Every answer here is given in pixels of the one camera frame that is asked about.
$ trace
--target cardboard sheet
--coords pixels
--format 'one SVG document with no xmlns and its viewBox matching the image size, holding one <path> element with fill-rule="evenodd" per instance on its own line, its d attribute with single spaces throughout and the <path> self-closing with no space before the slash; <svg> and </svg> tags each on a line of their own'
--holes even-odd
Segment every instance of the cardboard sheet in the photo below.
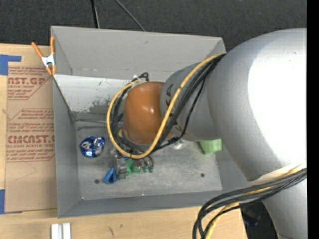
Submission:
<svg viewBox="0 0 319 239">
<path fill-rule="evenodd" d="M 56 208 L 52 77 L 31 45 L 1 45 L 5 53 L 21 62 L 7 70 L 4 211 Z"/>
</svg>

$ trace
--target yellow cable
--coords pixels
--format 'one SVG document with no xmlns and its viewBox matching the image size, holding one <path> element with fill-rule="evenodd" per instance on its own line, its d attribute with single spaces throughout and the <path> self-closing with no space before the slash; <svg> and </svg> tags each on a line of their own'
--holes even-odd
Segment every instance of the yellow cable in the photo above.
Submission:
<svg viewBox="0 0 319 239">
<path fill-rule="evenodd" d="M 286 177 L 286 176 L 292 175 L 292 174 L 297 173 L 297 172 L 299 172 L 299 171 L 301 171 L 301 169 L 293 169 L 293 170 L 289 171 L 288 173 L 286 173 L 286 174 L 284 174 L 284 175 L 278 177 L 277 179 L 282 179 L 282 178 L 284 178 L 284 177 Z M 255 194 L 255 193 L 260 193 L 260 192 L 266 191 L 266 190 L 268 190 L 268 189 L 271 189 L 271 188 L 273 188 L 273 187 L 274 187 L 274 186 L 270 186 L 270 187 L 267 187 L 267 188 L 262 188 L 262 189 L 259 189 L 259 190 L 250 191 L 250 192 L 247 192 L 247 193 L 245 193 L 245 194 L 242 194 L 242 196 L 251 195 L 251 194 Z M 239 202 L 226 205 L 223 209 L 221 209 L 220 212 L 218 212 L 218 214 L 221 213 L 221 212 L 223 212 L 223 211 L 225 211 L 225 210 L 228 210 L 228 209 L 230 209 L 230 208 L 233 208 L 233 207 L 235 207 L 236 205 L 239 205 Z M 211 224 L 211 226 L 209 227 L 209 229 L 208 229 L 208 231 L 207 231 L 207 234 L 206 234 L 206 236 L 205 236 L 205 239 L 210 239 L 210 237 L 211 237 L 211 235 L 212 235 L 212 233 L 213 233 L 213 230 L 215 229 L 215 227 L 216 227 L 218 221 L 220 220 L 221 216 L 217 217 L 217 218 L 214 220 L 214 222 Z"/>
<path fill-rule="evenodd" d="M 113 136 L 112 136 L 112 132 L 111 132 L 111 127 L 110 127 L 110 115 L 111 115 L 111 111 L 112 111 L 112 107 L 116 101 L 116 99 L 118 98 L 118 96 L 126 89 L 130 88 L 134 83 L 140 81 L 140 80 L 136 80 L 134 81 L 133 83 L 130 83 L 128 85 L 126 85 L 125 87 L 123 87 L 120 91 L 118 91 L 115 96 L 113 97 L 113 99 L 111 100 L 111 103 L 109 105 L 109 108 L 108 108 L 108 112 L 107 112 L 107 116 L 106 116 L 106 125 L 107 125 L 107 129 L 108 129 L 108 134 L 109 134 L 109 137 L 110 137 L 110 140 L 113 144 L 113 146 L 119 151 L 119 153 L 121 153 L 122 155 L 126 156 L 126 157 L 129 157 L 129 158 L 132 158 L 132 159 L 140 159 L 140 158 L 144 158 L 146 157 L 147 155 L 149 155 L 152 150 L 155 148 L 156 144 L 158 143 L 163 131 L 164 131 L 164 128 L 166 126 L 166 122 L 169 118 L 169 115 L 170 115 L 170 112 L 171 110 L 173 109 L 173 106 L 177 100 L 177 97 L 179 96 L 181 90 L 183 89 L 183 87 L 186 85 L 186 83 L 190 80 L 190 78 L 204 65 L 206 65 L 207 63 L 209 63 L 210 61 L 212 61 L 213 59 L 215 59 L 216 57 L 222 55 L 223 53 L 220 53 L 220 54 L 216 54 L 216 55 L 213 55 L 207 59 L 205 59 L 204 61 L 202 61 L 201 63 L 199 63 L 186 77 L 185 79 L 183 80 L 183 82 L 180 84 L 179 88 L 177 89 L 177 91 L 175 92 L 168 108 L 167 108 L 167 111 L 165 113 L 165 116 L 163 118 L 163 121 L 159 127 L 159 130 L 158 130 L 158 133 L 156 134 L 156 137 L 154 139 L 154 141 L 152 142 L 152 144 L 150 145 L 150 147 L 142 154 L 140 155 L 135 155 L 135 154 L 131 154 L 131 153 L 128 153 L 126 151 L 124 151 L 123 149 L 121 149 L 121 147 L 118 146 L 118 144 L 115 142 Z"/>
<path fill-rule="evenodd" d="M 218 212 L 218 214 L 221 213 L 221 212 L 223 212 L 223 211 L 226 211 L 226 210 L 228 210 L 228 209 L 230 209 L 230 208 L 233 208 L 233 207 L 235 207 L 236 205 L 239 205 L 239 203 L 236 202 L 236 203 L 232 203 L 232 204 L 226 205 L 226 206 L 223 207 L 223 209 L 221 209 L 221 210 Z M 217 225 L 217 222 L 219 222 L 219 220 L 221 219 L 222 216 L 223 216 L 223 215 L 217 217 L 217 218 L 214 220 L 214 222 L 211 224 L 211 226 L 209 227 L 209 229 L 208 229 L 208 231 L 207 231 L 207 234 L 206 234 L 206 236 L 205 236 L 205 239 L 210 239 L 210 237 L 211 237 L 211 235 L 212 235 L 212 233 L 213 233 L 213 231 L 214 231 L 214 229 L 215 229 L 215 227 L 216 227 L 216 225 Z"/>
</svg>

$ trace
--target blue tape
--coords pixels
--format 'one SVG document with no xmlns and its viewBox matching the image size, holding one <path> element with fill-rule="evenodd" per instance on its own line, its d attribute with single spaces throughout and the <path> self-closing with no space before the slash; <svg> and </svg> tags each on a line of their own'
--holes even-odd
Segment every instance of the blue tape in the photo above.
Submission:
<svg viewBox="0 0 319 239">
<path fill-rule="evenodd" d="M 4 214 L 4 189 L 0 190 L 0 215 Z"/>
<path fill-rule="evenodd" d="M 8 75 L 9 62 L 21 62 L 21 56 L 0 55 L 0 75 Z"/>
</svg>

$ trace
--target wooden surface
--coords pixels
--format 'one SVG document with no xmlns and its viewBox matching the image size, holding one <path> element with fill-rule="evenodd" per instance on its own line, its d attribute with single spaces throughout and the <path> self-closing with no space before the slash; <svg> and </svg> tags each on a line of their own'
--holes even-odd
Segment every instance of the wooden surface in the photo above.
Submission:
<svg viewBox="0 0 319 239">
<path fill-rule="evenodd" d="M 0 44 L 0 54 L 25 55 L 28 45 Z M 0 76 L 0 189 L 4 186 L 7 77 Z M 72 239 L 191 238 L 200 207 L 57 219 L 57 210 L 0 215 L 1 239 L 49 239 L 50 225 L 71 223 Z M 239 210 L 222 216 L 212 239 L 247 239 Z"/>
</svg>

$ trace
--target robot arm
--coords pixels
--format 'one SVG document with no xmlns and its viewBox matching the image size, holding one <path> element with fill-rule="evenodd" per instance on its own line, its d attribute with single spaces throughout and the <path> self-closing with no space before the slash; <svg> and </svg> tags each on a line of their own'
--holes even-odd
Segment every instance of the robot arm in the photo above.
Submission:
<svg viewBox="0 0 319 239">
<path fill-rule="evenodd" d="M 180 134 L 187 120 L 185 139 L 222 138 L 252 184 L 305 164 L 306 39 L 306 29 L 290 29 L 264 34 L 237 46 L 221 58 L 189 96 L 171 131 Z M 171 96 L 192 68 L 174 73 L 160 94 L 157 92 L 159 107 L 155 104 L 149 111 L 160 109 L 165 114 Z M 187 118 L 194 100 L 196 105 Z M 264 204 L 279 239 L 308 237 L 307 180 Z"/>
</svg>

